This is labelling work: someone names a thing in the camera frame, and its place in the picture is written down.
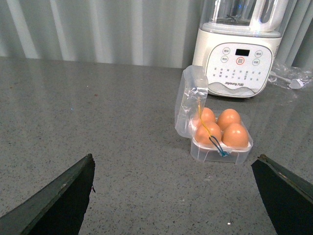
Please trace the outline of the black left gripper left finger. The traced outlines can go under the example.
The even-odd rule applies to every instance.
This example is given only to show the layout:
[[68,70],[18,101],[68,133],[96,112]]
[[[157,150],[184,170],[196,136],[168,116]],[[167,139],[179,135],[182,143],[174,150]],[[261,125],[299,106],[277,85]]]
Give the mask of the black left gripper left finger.
[[95,161],[87,154],[0,218],[2,235],[77,235],[93,189]]

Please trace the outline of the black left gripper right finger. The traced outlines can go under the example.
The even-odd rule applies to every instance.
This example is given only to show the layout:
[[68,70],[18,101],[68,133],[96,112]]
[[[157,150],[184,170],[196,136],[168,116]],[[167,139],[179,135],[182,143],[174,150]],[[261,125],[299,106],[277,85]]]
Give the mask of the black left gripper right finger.
[[251,165],[278,235],[313,233],[313,185],[262,154]]

